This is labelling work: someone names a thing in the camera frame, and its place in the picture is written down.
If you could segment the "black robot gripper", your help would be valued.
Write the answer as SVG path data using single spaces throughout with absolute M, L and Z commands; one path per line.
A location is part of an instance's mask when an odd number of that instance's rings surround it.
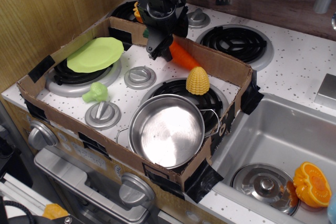
M 171 34 L 186 37 L 188 34 L 188 7 L 186 0 L 138 0 L 142 22 L 148 27 L 146 50 L 155 60 L 162 57 L 171 61 Z

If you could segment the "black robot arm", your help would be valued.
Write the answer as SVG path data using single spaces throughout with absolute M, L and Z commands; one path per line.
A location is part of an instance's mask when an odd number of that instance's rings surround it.
M 138 0 L 138 11 L 149 32 L 146 50 L 155 60 L 172 60 L 170 45 L 173 36 L 188 34 L 188 7 L 186 0 Z

